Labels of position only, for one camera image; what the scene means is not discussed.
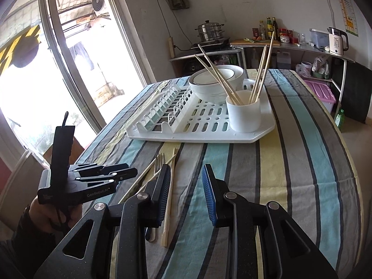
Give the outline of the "person's left hand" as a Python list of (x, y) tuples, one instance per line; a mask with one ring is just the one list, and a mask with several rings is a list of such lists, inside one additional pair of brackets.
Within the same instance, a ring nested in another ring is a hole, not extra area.
[[(69, 213), (70, 220), (68, 222), (68, 227), (71, 229), (82, 218), (83, 206), (77, 205), (69, 207)], [(60, 220), (62, 223), (66, 222), (66, 216), (62, 212), (58, 211), (53, 205), (39, 204), (37, 196), (31, 202), (29, 216), (38, 229), (49, 234), (55, 232), (51, 223), (59, 225)]]

